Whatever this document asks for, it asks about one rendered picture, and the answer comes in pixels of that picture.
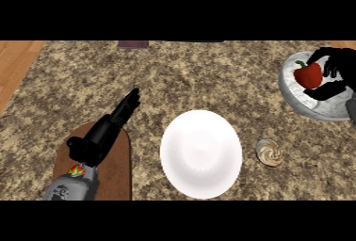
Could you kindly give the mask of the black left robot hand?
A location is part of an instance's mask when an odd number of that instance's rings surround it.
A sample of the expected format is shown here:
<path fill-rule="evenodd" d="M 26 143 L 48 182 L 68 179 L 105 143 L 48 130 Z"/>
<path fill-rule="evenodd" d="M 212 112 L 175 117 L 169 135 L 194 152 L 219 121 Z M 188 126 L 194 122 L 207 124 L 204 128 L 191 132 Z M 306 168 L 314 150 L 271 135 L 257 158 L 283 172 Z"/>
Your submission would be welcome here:
<path fill-rule="evenodd" d="M 96 121 L 85 137 L 70 137 L 67 146 L 70 158 L 89 167 L 96 167 L 107 158 L 116 139 L 120 135 L 132 113 L 139 107 L 139 88 L 135 88 L 111 114 L 105 114 Z"/>

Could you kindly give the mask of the grey marble bowl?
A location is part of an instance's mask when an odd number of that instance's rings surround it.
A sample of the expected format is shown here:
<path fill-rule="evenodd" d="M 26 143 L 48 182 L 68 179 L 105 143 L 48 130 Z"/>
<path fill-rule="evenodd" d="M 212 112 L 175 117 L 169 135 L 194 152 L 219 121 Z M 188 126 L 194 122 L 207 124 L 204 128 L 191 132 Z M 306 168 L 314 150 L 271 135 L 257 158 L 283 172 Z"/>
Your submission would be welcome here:
<path fill-rule="evenodd" d="M 312 51 L 297 52 L 284 61 L 278 75 L 283 97 L 296 112 L 308 118 L 318 121 L 349 121 L 346 101 L 353 97 L 352 88 L 346 88 L 346 91 L 327 101 L 318 101 L 305 94 L 305 87 L 297 83 L 294 77 L 294 71 L 300 68 L 297 61 L 306 62 L 312 54 Z"/>

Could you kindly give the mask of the red bell pepper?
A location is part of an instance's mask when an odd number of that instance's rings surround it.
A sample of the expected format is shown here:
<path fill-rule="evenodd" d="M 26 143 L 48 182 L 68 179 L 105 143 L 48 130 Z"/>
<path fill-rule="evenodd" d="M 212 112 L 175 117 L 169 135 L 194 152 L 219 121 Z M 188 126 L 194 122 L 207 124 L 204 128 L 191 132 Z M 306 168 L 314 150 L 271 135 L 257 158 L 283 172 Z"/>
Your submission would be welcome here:
<path fill-rule="evenodd" d="M 321 65 L 317 62 L 308 65 L 302 60 L 297 60 L 296 64 L 300 66 L 300 68 L 294 70 L 297 83 L 306 89 L 317 88 L 322 82 Z"/>

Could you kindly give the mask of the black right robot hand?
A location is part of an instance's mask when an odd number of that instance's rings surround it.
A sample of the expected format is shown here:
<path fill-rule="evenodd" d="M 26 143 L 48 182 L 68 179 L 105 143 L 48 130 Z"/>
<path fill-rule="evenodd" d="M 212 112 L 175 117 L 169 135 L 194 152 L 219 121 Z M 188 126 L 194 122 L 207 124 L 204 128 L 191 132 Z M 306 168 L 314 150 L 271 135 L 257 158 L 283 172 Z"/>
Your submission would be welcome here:
<path fill-rule="evenodd" d="M 305 94 L 318 101 L 325 101 L 351 88 L 356 91 L 356 50 L 351 48 L 321 47 L 309 57 L 308 64 L 328 57 L 322 76 L 342 76 L 340 80 L 325 83 L 317 89 L 306 89 Z"/>

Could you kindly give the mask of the dark purple flat object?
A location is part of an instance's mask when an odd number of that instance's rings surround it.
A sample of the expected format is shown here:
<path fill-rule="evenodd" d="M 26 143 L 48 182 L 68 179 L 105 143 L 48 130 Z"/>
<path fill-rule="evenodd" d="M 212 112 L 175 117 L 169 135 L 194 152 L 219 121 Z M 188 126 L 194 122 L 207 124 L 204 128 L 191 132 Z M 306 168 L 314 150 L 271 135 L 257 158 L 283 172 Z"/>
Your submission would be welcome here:
<path fill-rule="evenodd" d="M 127 49 L 142 49 L 150 47 L 150 42 L 147 40 L 120 40 L 119 47 Z"/>

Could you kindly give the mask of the white plate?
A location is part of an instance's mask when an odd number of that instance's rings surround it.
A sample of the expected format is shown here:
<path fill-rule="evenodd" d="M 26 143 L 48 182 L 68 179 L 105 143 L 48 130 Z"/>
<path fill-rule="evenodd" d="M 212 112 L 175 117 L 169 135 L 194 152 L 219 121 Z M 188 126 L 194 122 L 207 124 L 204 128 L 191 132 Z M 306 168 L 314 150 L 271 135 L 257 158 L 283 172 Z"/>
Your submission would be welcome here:
<path fill-rule="evenodd" d="M 182 113 L 164 131 L 161 167 L 188 197 L 212 199 L 232 187 L 243 167 L 243 145 L 226 119 L 212 111 Z"/>

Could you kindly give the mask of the swirled frosting cupcake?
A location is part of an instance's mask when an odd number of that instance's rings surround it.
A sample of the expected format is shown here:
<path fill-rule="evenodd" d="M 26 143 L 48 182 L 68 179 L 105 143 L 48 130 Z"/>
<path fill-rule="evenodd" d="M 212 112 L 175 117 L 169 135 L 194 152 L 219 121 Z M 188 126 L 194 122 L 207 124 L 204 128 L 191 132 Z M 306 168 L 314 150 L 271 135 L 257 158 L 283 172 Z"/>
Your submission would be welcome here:
<path fill-rule="evenodd" d="M 259 140 L 256 144 L 256 154 L 260 162 L 272 168 L 277 168 L 284 162 L 280 145 L 269 138 Z"/>

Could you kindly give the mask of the brown wooden cutting board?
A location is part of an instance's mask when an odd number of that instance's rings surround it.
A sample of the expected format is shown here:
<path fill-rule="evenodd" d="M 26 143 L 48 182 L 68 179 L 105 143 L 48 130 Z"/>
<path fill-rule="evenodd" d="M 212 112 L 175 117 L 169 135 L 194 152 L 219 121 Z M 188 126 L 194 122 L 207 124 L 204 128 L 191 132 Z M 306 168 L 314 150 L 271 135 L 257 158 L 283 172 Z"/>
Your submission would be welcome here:
<path fill-rule="evenodd" d="M 70 137 L 85 137 L 95 122 L 85 124 L 70 134 Z M 55 162 L 54 180 L 67 173 L 70 168 L 80 164 L 70 158 L 67 140 L 60 146 Z M 132 200 L 132 166 L 130 166 L 130 137 L 126 129 L 122 129 L 114 146 L 107 158 L 99 165 L 99 188 L 96 201 L 130 201 Z"/>

